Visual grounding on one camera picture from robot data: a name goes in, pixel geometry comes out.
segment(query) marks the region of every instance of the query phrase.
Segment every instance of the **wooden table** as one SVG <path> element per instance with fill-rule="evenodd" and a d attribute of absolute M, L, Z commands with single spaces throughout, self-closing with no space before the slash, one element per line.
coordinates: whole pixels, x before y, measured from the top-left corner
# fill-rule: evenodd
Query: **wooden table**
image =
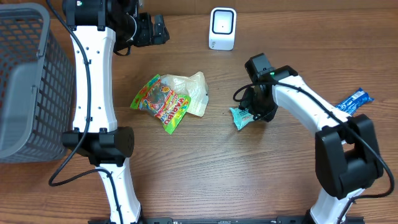
<path fill-rule="evenodd" d="M 113 98 L 119 126 L 135 132 L 134 188 L 147 217 L 264 218 L 303 215 L 316 201 L 314 139 L 286 110 L 271 123 L 233 124 L 233 93 L 250 82 L 244 63 L 264 52 L 275 67 L 290 65 L 332 104 L 359 87 L 376 100 L 359 113 L 374 122 L 383 158 L 398 175 L 398 10 L 239 14 L 235 48 L 208 49 L 209 16 L 165 17 L 165 45 L 133 48 L 113 58 Z M 52 30 L 73 60 L 69 36 Z M 204 117 L 186 115 L 173 135 L 159 120 L 129 105 L 154 75 L 205 74 L 210 101 Z M 0 165 L 0 223 L 86 223 L 109 218 L 98 174 L 52 188 L 60 161 Z M 75 156 L 58 180 L 91 169 Z M 367 193 L 388 188 L 386 176 Z M 350 215 L 367 223 L 397 223 L 398 195 L 359 200 Z"/>

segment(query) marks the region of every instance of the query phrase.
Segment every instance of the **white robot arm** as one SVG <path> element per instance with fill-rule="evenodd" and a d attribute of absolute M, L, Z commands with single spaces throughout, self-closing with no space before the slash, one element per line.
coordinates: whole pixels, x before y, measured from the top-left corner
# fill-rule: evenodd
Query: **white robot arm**
<path fill-rule="evenodd" d="M 242 100 L 235 99 L 240 90 L 234 95 L 241 109 L 248 109 L 255 120 L 270 122 L 278 106 L 281 106 L 315 137 L 315 170 L 323 188 L 303 223 L 340 224 L 345 221 L 348 210 L 345 207 L 350 198 L 362 194 L 374 180 L 382 176 L 382 165 L 325 110 L 331 111 L 342 123 L 362 135 L 379 154 L 371 120 L 363 114 L 353 118 L 336 109 L 312 91 L 291 67 L 272 68 L 264 54 L 252 57 L 246 62 L 245 68 L 253 84 L 240 89 L 246 88 Z M 342 144 L 347 142 L 355 143 L 354 149 L 344 152 Z"/>
<path fill-rule="evenodd" d="M 328 110 L 332 111 L 343 122 L 351 115 L 336 109 L 325 101 L 322 97 L 311 90 L 303 81 L 300 75 L 288 76 L 279 80 L 281 83 L 300 87 L 313 95 Z M 272 96 L 275 103 L 287 109 L 296 119 L 298 119 L 314 136 L 316 132 L 321 131 L 323 127 L 335 127 L 339 125 L 334 119 L 330 118 L 313 100 L 303 93 L 293 90 L 286 86 L 275 85 L 272 87 Z M 360 195 L 364 189 L 359 188 L 347 194 L 346 197 L 338 199 L 329 195 L 324 189 L 321 189 L 315 205 L 311 208 L 310 214 L 315 224 L 337 224 L 338 217 L 344 210 L 351 197 Z"/>
<path fill-rule="evenodd" d="M 139 223 L 141 205 L 134 193 L 129 158 L 134 148 L 130 127 L 118 127 L 112 97 L 112 56 L 130 46 L 145 47 L 169 40 L 163 17 L 155 16 L 153 25 L 148 13 L 138 13 L 140 0 L 76 1 L 64 0 L 67 26 L 83 46 L 90 69 L 91 115 L 88 132 L 77 151 L 90 160 L 99 172 L 111 207 L 112 224 Z M 72 37 L 76 60 L 76 113 L 73 131 L 62 136 L 66 147 L 79 145 L 86 126 L 88 85 L 82 49 Z"/>

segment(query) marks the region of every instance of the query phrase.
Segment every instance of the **small white box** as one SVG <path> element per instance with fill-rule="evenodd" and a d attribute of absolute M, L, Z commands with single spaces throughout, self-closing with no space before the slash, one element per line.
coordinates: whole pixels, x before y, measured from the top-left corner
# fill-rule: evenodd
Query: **small white box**
<path fill-rule="evenodd" d="M 235 42 L 236 11 L 217 7 L 211 11 L 209 48 L 213 50 L 232 50 Z"/>

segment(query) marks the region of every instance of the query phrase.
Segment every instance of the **black camera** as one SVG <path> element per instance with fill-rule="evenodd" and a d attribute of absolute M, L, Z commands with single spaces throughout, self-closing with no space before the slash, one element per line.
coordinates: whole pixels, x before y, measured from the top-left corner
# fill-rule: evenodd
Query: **black camera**
<path fill-rule="evenodd" d="M 138 0 L 63 0 L 63 13 L 71 30 L 77 26 L 109 27 L 116 33 L 114 52 L 164 44 L 170 39 L 162 15 L 155 16 L 155 26 L 150 14 L 138 13 Z"/>
<path fill-rule="evenodd" d="M 246 88 L 239 109 L 248 109 L 254 120 L 270 122 L 278 109 L 272 96 L 272 85 L 289 75 L 297 75 L 297 72 L 288 65 L 275 69 L 264 54 L 251 57 L 244 67 L 253 87 Z"/>

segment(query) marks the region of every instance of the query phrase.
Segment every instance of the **gray plastic basket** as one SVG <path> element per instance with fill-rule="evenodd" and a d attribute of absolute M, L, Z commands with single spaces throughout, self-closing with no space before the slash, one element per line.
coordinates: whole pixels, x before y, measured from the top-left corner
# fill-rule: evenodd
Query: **gray plastic basket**
<path fill-rule="evenodd" d="M 0 4 L 0 162 L 60 159 L 75 69 L 40 4 Z"/>

